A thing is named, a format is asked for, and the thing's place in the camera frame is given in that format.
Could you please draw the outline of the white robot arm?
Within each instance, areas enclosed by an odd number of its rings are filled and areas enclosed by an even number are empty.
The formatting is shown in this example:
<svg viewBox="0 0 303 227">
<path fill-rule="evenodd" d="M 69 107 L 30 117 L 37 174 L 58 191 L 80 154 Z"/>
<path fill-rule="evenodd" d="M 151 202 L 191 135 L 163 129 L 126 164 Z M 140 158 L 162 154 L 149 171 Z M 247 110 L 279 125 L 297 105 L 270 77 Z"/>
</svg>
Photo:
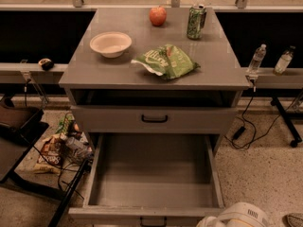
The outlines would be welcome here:
<svg viewBox="0 0 303 227">
<path fill-rule="evenodd" d="M 237 202 L 217 217 L 205 217 L 196 227 L 269 227 L 267 214 L 254 204 Z"/>
</svg>

